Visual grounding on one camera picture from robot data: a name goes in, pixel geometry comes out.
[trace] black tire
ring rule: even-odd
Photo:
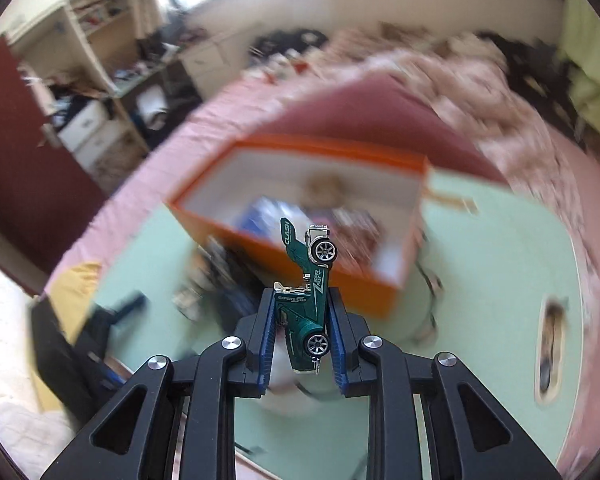
[[[338,257],[338,248],[328,238],[318,238],[309,250],[312,259],[320,264],[333,265]]]
[[[304,338],[304,351],[318,359],[327,355],[331,350],[331,341],[324,332],[313,332]]]

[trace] orange box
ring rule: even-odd
[[[214,236],[242,248],[284,285],[300,285],[302,273],[282,246],[233,227],[260,196],[298,203],[311,174],[334,173],[344,181],[353,208],[364,208],[382,226],[371,269],[352,272],[334,265],[347,308],[376,317],[395,305],[414,262],[421,232],[420,203],[429,171],[424,156],[361,142],[309,137],[251,136],[236,140],[195,176],[184,181],[167,206],[190,236],[204,244]],[[296,228],[304,241],[304,230]]]

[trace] blue gripper pad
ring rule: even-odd
[[[342,341],[342,335],[340,334],[338,318],[329,304],[327,311],[330,327],[329,338],[331,339],[331,363],[333,365],[333,378],[340,389],[340,393],[344,395],[349,387],[344,342]]]
[[[271,297],[269,312],[267,313],[267,322],[264,326],[262,335],[262,346],[260,347],[260,374],[258,375],[258,389],[261,394],[265,394],[271,378],[271,365],[273,363],[273,345],[276,342],[276,322],[275,322],[275,296]]]

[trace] maroon cloth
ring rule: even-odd
[[[506,184],[473,143],[388,74],[373,74],[292,105],[255,134],[356,140],[426,155],[434,166]]]

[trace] light green tabletop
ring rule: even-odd
[[[500,187],[446,171],[432,174],[429,187],[470,198],[478,208],[473,215],[434,202],[423,207],[428,242],[420,261],[445,288],[435,311],[438,335],[425,346],[411,342],[429,302],[415,269],[391,319],[369,319],[369,326],[405,351],[458,355],[555,463],[569,429],[582,356],[582,301],[571,239],[544,206]],[[186,349],[201,352],[222,338],[211,320],[193,325],[172,303],[192,247],[162,206],[98,290],[96,302],[103,306],[115,305],[134,290],[150,300],[142,315],[116,328],[112,337],[113,355],[134,370],[153,355],[177,358]],[[539,317],[547,296],[567,304],[568,328],[560,391],[541,406],[534,378]],[[328,359],[319,377],[305,377],[307,388],[335,389]],[[304,480],[308,456],[316,480],[363,478],[366,399],[328,400],[296,417],[275,415],[256,400],[237,399],[235,418],[236,442],[251,450],[251,460],[284,480]],[[421,440],[426,462],[424,436]]]

